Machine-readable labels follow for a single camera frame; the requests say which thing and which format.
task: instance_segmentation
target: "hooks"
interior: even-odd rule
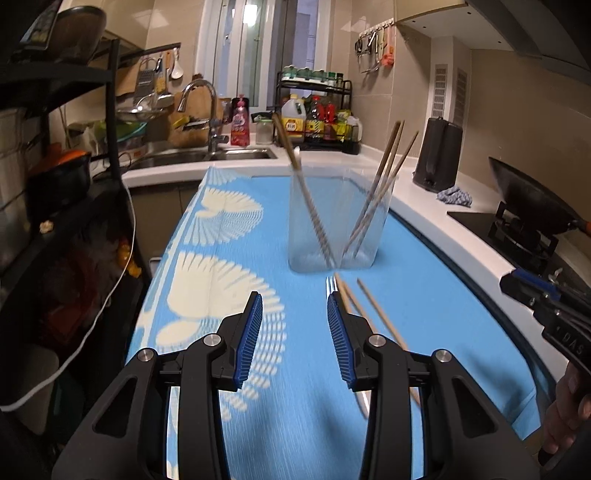
[[[389,20],[386,20],[385,22],[381,22],[378,25],[374,25],[373,27],[368,28],[365,31],[362,31],[359,34],[359,38],[367,37],[367,36],[371,35],[372,33],[377,32],[378,30],[383,30],[384,28],[391,27],[394,24],[395,24],[394,19],[390,18]]]

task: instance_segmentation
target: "blue tablecloth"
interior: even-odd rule
[[[249,380],[220,393],[236,480],[354,480],[366,421],[341,380],[326,319],[326,274],[287,262],[287,177],[211,168],[188,206],[144,301],[129,349],[184,349],[241,312],[252,290],[264,319]],[[378,329],[388,329],[356,285],[360,277],[411,350],[450,350],[524,438],[540,421],[526,363],[470,290],[389,216],[374,266],[343,277]],[[178,478],[178,390],[171,393],[168,474]],[[420,412],[413,411],[413,475],[423,474]]]

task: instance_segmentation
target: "dish soap bottle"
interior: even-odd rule
[[[310,105],[310,113],[306,117],[306,141],[321,142],[324,137],[324,108],[320,97],[314,95]]]
[[[244,95],[240,95],[238,106],[234,110],[230,143],[236,147],[247,147],[251,144],[248,110],[246,110]]]

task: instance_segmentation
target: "chopstick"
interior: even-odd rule
[[[359,315],[368,321],[371,331],[373,333],[378,333],[378,330],[375,327],[375,324],[373,323],[372,319],[369,317],[368,313],[363,309],[361,304],[358,302],[357,297],[355,297],[355,295],[353,294],[353,292],[351,291],[351,289],[349,288],[349,286],[347,285],[345,280],[343,280],[338,273],[335,273],[335,279],[336,279],[336,284],[339,288],[339,291],[341,291],[341,290],[343,291],[343,293],[348,298],[348,300],[350,300],[350,302],[353,304],[353,306],[355,307],[355,310],[357,310]],[[345,302],[344,297],[343,297],[343,302],[344,302],[347,310],[351,311],[350,304],[349,304],[349,307],[347,307],[347,302]]]
[[[390,319],[386,315],[386,312],[379,305],[379,303],[376,301],[374,296],[371,294],[369,289],[365,286],[365,284],[361,281],[360,278],[357,279],[357,285],[359,285],[359,287],[361,288],[363,293],[365,293],[365,296],[368,298],[371,305],[374,307],[376,312],[378,312],[379,317],[382,319],[382,321],[384,322],[386,327],[388,327],[388,330],[390,330],[390,333],[394,337],[394,340],[396,340],[396,343],[400,346],[400,348],[402,350],[406,350],[407,352],[409,352],[410,350],[408,349],[408,344],[404,341],[404,338],[402,338],[402,335],[400,335],[400,332],[392,324],[392,322],[390,321]],[[414,398],[414,401],[417,402],[417,405],[420,407],[421,406],[421,397],[419,396],[418,392],[412,387],[409,390],[410,390],[412,397]]]
[[[394,160],[396,159],[396,154],[398,153],[398,146],[400,145],[400,139],[402,138],[402,132],[404,130],[404,120],[400,123],[400,129],[398,129],[398,135],[396,137],[396,141],[394,142],[394,147],[392,148],[392,154],[388,160],[388,164],[386,165],[386,169],[384,170],[384,175],[382,176],[384,183],[390,178],[390,172],[392,170],[392,166],[394,165]]]
[[[343,281],[341,280],[340,275],[335,272],[335,280],[336,280],[336,286],[339,289],[339,292],[342,293],[341,298],[343,299],[343,303],[345,304],[345,308],[347,309],[347,312],[351,313],[353,311],[353,309],[351,308],[351,301],[349,300],[349,295],[347,293],[347,287],[345,287],[345,285],[343,284]]]
[[[392,133],[390,134],[390,139],[388,140],[388,145],[386,145],[386,149],[384,150],[384,154],[382,156],[382,161],[379,164],[378,171],[375,173],[374,182],[372,183],[371,187],[369,188],[367,198],[365,199],[365,204],[363,205],[363,208],[361,209],[361,213],[359,214],[359,217],[357,218],[357,221],[355,222],[355,226],[353,227],[352,232],[354,232],[357,229],[357,227],[359,226],[359,224],[363,220],[365,213],[368,211],[369,204],[374,199],[375,191],[378,189],[378,184],[379,184],[380,180],[382,179],[382,173],[384,172],[384,168],[386,167],[386,163],[388,162],[388,157],[390,156],[390,152],[392,151],[394,143],[395,143],[396,139],[398,138],[398,132],[402,130],[400,128],[400,126],[401,126],[400,122],[396,122],[394,124],[394,129],[392,130]],[[389,167],[392,168],[392,161],[389,162]]]
[[[294,152],[294,147],[291,144],[291,140],[285,131],[285,127],[283,123],[279,119],[279,116],[274,113],[273,114],[273,123],[275,124],[275,128],[277,129],[277,133],[283,144],[285,151],[287,152],[287,156],[291,162],[291,168],[295,173],[295,177],[297,178],[302,195],[304,196],[304,201],[306,203],[306,207],[308,208],[308,213],[310,214],[310,220],[312,221],[312,226],[314,227],[314,233],[318,239],[318,243],[320,244],[320,249],[322,250],[322,255],[324,256],[324,260],[326,260],[326,266],[331,267],[331,259],[334,259],[332,251],[330,250],[329,241],[326,237],[326,233],[324,231],[324,227],[322,226],[322,222],[320,221],[320,217],[318,216],[318,211],[314,206],[314,200],[312,199],[312,195],[308,190],[306,185],[306,180],[304,178],[304,173],[301,169],[301,164],[298,162],[296,158],[296,154]]]
[[[382,200],[384,199],[386,194],[389,192],[389,190],[394,185],[394,181],[396,180],[396,175],[398,175],[398,172],[402,168],[402,164],[404,164],[404,161],[407,159],[408,154],[410,153],[410,151],[414,145],[414,141],[418,137],[418,133],[419,133],[419,131],[417,130],[415,132],[415,134],[413,135],[413,138],[410,141],[406,151],[402,155],[400,162],[398,162],[398,165],[396,165],[396,168],[394,169],[394,171],[390,175],[388,181],[386,181],[384,183],[384,185],[382,186],[381,190],[379,191],[379,193],[377,195],[377,198],[374,200],[373,205],[371,206],[371,208],[369,209],[369,211],[365,215],[363,221],[361,222],[361,225],[359,225],[357,230],[355,232],[353,232],[353,234],[351,234],[351,238],[349,239],[349,242],[345,246],[345,251],[347,251],[349,249],[349,247],[353,244],[353,242],[355,242],[355,239],[359,236],[359,234],[361,234],[361,240],[359,241],[359,244],[357,245],[357,248],[355,249],[355,252],[353,253],[354,257],[357,256],[357,253],[359,252],[359,249],[361,248],[361,245],[363,244],[363,240],[365,240],[365,235],[367,235],[369,227],[371,226],[371,222],[374,219],[375,212],[378,210],[379,205],[382,203]]]
[[[368,321],[369,327],[371,328],[372,332],[379,333],[377,328],[375,327],[374,323],[372,322],[371,318],[369,317],[369,315],[367,314],[365,309],[361,306],[361,304],[357,300],[357,297],[355,297],[355,295],[351,291],[350,287],[347,285],[347,282],[345,280],[343,280],[338,273],[335,273],[335,279],[336,279],[337,287],[339,288],[339,292],[342,291],[342,293],[344,294],[344,295],[341,295],[343,302],[345,302],[345,296],[348,296],[349,300],[351,300],[351,303],[355,307],[355,310],[357,310],[357,312],[359,313],[360,316],[362,316],[364,319],[366,319]],[[413,400],[420,407],[421,406],[421,397],[418,395],[418,392],[414,388],[409,388],[408,391],[410,392],[410,395],[413,398]]]

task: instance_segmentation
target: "white countertop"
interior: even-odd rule
[[[185,163],[174,166],[132,170],[123,175],[129,187],[161,183],[201,180],[210,166],[232,168],[252,176],[289,175],[291,167],[282,148],[270,147],[276,160],[239,160]],[[302,162],[314,166],[339,166],[354,168],[356,172],[373,179],[381,152],[363,147],[360,155],[337,152],[302,152]],[[496,212],[501,197],[497,192],[476,180],[459,173],[457,185],[473,197],[472,208],[450,206],[436,199],[412,181],[416,158],[409,158],[400,170],[394,187],[391,208],[450,257],[471,277],[491,299],[505,312],[529,341],[548,369],[558,380],[564,374],[566,358],[550,346],[542,337],[542,326],[533,318],[531,310],[502,294],[501,277],[514,267],[489,245],[447,215],[451,210],[471,212]],[[566,239],[561,239],[557,252],[582,278],[591,284],[591,262]]]

